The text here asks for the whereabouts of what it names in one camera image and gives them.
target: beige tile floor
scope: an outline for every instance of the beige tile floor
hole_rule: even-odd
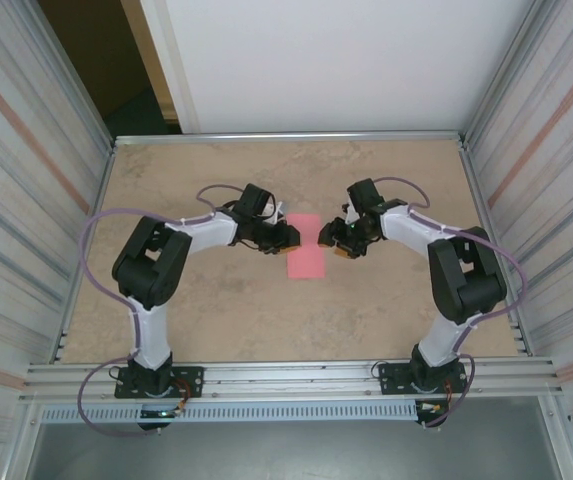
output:
[[[133,145],[119,147],[103,209],[138,207],[169,217],[205,213],[195,192],[212,183],[253,182],[291,213],[341,214],[346,187],[396,175],[430,195],[427,214],[447,224],[479,224],[452,141]],[[418,200],[405,185],[382,185],[386,198]],[[217,204],[236,198],[214,191]],[[138,218],[100,222],[89,257],[99,280],[116,290],[113,262]],[[435,316],[427,262],[393,242],[366,257],[326,253],[326,278],[289,280],[285,256],[242,246],[191,256],[169,305],[168,337],[177,361],[304,361],[406,358]],[[84,280],[64,351],[66,363],[128,353],[126,309]],[[463,349],[477,356],[516,355],[506,318],[480,326]]]

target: white wall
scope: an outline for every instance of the white wall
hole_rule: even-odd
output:
[[[142,0],[187,133],[465,126],[531,0]]]

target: black bracket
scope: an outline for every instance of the black bracket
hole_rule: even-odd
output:
[[[382,395],[462,393],[466,386],[464,365],[455,359],[440,367],[429,367],[417,345],[408,363],[386,363],[377,366]]]
[[[134,297],[146,310],[173,296],[188,257],[192,237],[142,217],[113,265],[119,292]],[[148,251],[160,251],[155,260]]]
[[[463,232],[488,240],[481,227]],[[461,237],[436,240],[428,245],[433,299],[439,312],[461,325],[477,312],[488,313],[506,298],[506,282],[495,253]],[[461,262],[473,264],[467,272]]]
[[[257,245],[257,250],[262,253],[277,254],[300,245],[299,232],[292,225],[288,225],[283,217],[279,217],[274,225],[264,221],[266,217],[262,214],[270,199],[277,208],[275,196],[271,192],[249,183],[239,200],[228,202],[218,209],[237,223],[231,246],[248,240]]]
[[[190,398],[202,396],[204,367],[173,365],[172,355],[157,370],[142,367],[130,360],[127,367],[119,367],[116,375],[115,398],[184,398],[183,380],[190,388]]]
[[[397,198],[385,201],[370,178],[354,183],[347,190],[359,219],[347,225],[343,218],[336,217],[322,228],[317,243],[336,247],[335,253],[347,258],[358,258],[366,255],[371,243],[383,238],[380,217],[389,209],[407,203]],[[348,204],[342,205],[342,210],[347,213]]]

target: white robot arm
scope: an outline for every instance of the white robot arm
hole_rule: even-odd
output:
[[[433,391],[457,368],[457,350],[471,323],[506,296],[495,254],[476,242],[444,233],[446,226],[439,222],[411,215],[402,200],[385,201],[371,179],[351,185],[348,193],[349,202],[343,207],[346,217],[337,217],[322,229],[320,244],[336,247],[347,258],[358,258],[366,255],[373,242],[396,240],[429,262],[439,313],[413,349],[409,382],[416,391]],[[480,227],[465,232],[488,238]],[[462,264],[472,268],[464,272]]]
[[[252,184],[210,218],[176,223],[150,217],[140,220],[112,272],[120,293],[135,309],[130,314],[135,338],[131,354],[135,356],[128,365],[128,378],[133,380],[125,390],[143,390],[149,396],[166,392],[172,367],[166,307],[186,259],[207,248],[240,242],[253,242],[262,253],[283,253],[299,245],[299,232],[286,223],[281,203],[275,204],[270,192]],[[151,252],[158,253],[157,258]]]
[[[217,212],[215,216],[204,223],[195,225],[164,224],[164,228],[182,232],[191,239],[188,255],[216,246],[230,245],[237,231],[237,222],[225,213]],[[166,338],[166,307],[167,303],[146,309],[133,296],[129,302],[135,307],[139,320],[140,344],[134,361],[144,368],[157,370],[170,357],[171,351]],[[135,337],[135,319],[130,312]]]

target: cable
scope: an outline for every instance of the cable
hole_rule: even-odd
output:
[[[448,404],[448,408],[450,408],[450,402],[453,400],[453,385],[449,379],[444,383],[444,390],[446,391],[446,403]]]
[[[174,383],[175,383],[175,386],[177,387],[177,391],[179,393],[181,393],[182,388],[186,392],[184,394],[184,397],[177,404],[177,407],[175,407],[175,410],[173,410],[173,413],[175,415],[177,415],[177,414],[180,414],[184,410],[184,407],[186,406],[188,399],[191,397],[191,393],[190,393],[190,385],[183,378],[176,378]]]
[[[79,257],[79,264],[82,268],[82,272],[84,273],[84,275],[86,276],[88,281],[97,290],[102,292],[104,295],[107,295],[108,297],[112,298],[113,300],[116,300],[119,303],[128,307],[128,309],[131,311],[131,314],[132,314],[133,326],[134,326],[134,330],[135,330],[135,348],[134,348],[134,350],[129,355],[127,355],[125,357],[114,358],[112,360],[104,362],[104,363],[100,364],[99,366],[93,368],[90,372],[88,372],[88,375],[86,375],[84,380],[82,380],[82,383],[79,387],[79,391],[77,392],[77,411],[79,412],[79,416],[81,417],[81,419],[84,421],[84,423],[86,425],[88,425],[90,428],[92,428],[93,430],[95,430],[98,433],[101,433],[101,434],[107,435],[107,436],[113,436],[113,437],[141,437],[141,436],[149,435],[150,433],[153,433],[154,431],[151,430],[148,432],[125,432],[125,431],[121,431],[121,430],[105,429],[105,428],[100,427],[99,425],[93,423],[88,418],[86,413],[84,413],[84,409],[82,406],[82,398],[84,395],[84,389],[86,388],[86,385],[88,384],[88,382],[90,381],[92,376],[95,375],[97,372],[99,372],[102,368],[107,367],[108,365],[111,365],[114,363],[128,362],[129,360],[134,359],[137,356],[137,354],[139,353],[139,349],[141,347],[141,325],[139,323],[139,316],[137,314],[137,309],[135,308],[135,306],[132,303],[130,303],[127,299],[120,297],[119,295],[117,295],[116,293],[112,292],[111,290],[106,288],[104,285],[99,283],[99,281],[95,278],[93,273],[88,268],[88,260],[86,258],[85,251],[86,251],[86,245],[88,243],[88,236],[90,234],[90,230],[91,230],[92,226],[95,223],[97,223],[99,220],[101,220],[102,218],[107,217],[109,215],[118,215],[118,214],[129,214],[129,215],[138,215],[138,216],[150,217],[150,218],[153,218],[153,219],[160,221],[160,222],[170,223],[171,225],[199,225],[202,223],[209,222],[215,216],[215,205],[212,202],[210,202],[209,200],[202,198],[201,195],[204,192],[206,192],[210,189],[213,189],[213,188],[228,188],[231,190],[243,192],[243,190],[239,187],[235,187],[233,185],[226,185],[226,184],[214,184],[214,185],[209,185],[207,187],[202,188],[199,192],[197,192],[195,199],[201,203],[205,203],[206,205],[208,205],[211,208],[211,211],[208,214],[203,215],[201,217],[196,217],[196,218],[191,218],[191,219],[183,219],[182,218],[180,220],[174,220],[174,219],[167,218],[167,217],[164,217],[161,215],[157,215],[156,213],[148,212],[146,210],[141,210],[138,208],[111,208],[109,210],[105,210],[105,211],[100,212],[96,215],[93,215],[88,220],[86,220],[86,222],[84,223],[84,226],[82,227],[82,231],[81,231],[81,234],[79,235],[79,240],[77,242],[77,255]]]
[[[421,204],[421,203],[417,203],[417,202],[411,202],[408,205],[409,211],[413,207],[430,208],[430,198],[428,198],[428,195],[422,189],[422,187],[420,187],[416,183],[411,182],[410,180],[406,180],[405,178],[401,178],[401,177],[379,177],[379,178],[376,178],[375,180],[373,180],[373,183],[379,183],[379,182],[399,182],[399,183],[406,184],[410,187],[413,187],[415,190],[417,190],[419,192],[419,194],[424,198],[424,203]]]
[[[206,193],[208,190],[212,190],[214,188],[226,188],[228,190],[235,190],[236,192],[240,192],[240,193],[242,193],[244,191],[243,188],[236,187],[235,185],[228,185],[226,183],[214,183],[212,185],[207,185],[206,187],[202,188],[199,192],[197,192],[197,195],[195,195],[195,200],[208,205],[210,207],[211,212],[214,212],[217,209],[217,207],[210,200],[206,200],[205,198],[203,198],[202,195],[204,193]]]
[[[246,243],[245,240],[240,240],[239,243],[241,243],[242,245],[244,245],[246,248],[249,248],[251,250],[259,250],[259,247],[253,247],[250,243]]]
[[[119,380],[119,377],[118,377],[118,376],[113,375],[113,368],[116,368],[117,370],[119,370],[119,367],[118,367],[118,366],[113,365],[112,367],[110,367],[110,368],[108,369],[108,376],[109,376],[110,378],[112,378],[113,380]]]
[[[388,365],[388,362],[385,362],[384,360],[379,360],[377,362],[375,362],[372,367],[370,367],[370,376],[373,378],[376,378],[377,380],[379,380],[379,375],[375,375],[373,372],[375,370],[375,368],[379,365]]]
[[[450,415],[453,414],[455,410],[457,410],[461,406],[461,404],[464,401],[464,398],[466,398],[466,395],[468,395],[470,386],[475,378],[475,359],[471,355],[468,355],[467,353],[460,353],[459,358],[467,358],[468,361],[470,362],[470,375],[468,377],[468,382],[466,383],[466,386],[464,387],[464,390],[462,391],[459,398],[455,401],[455,403],[453,403],[453,406],[450,407],[446,412],[442,413],[435,420],[431,420],[430,422],[424,424],[425,427],[432,427],[446,420]]]

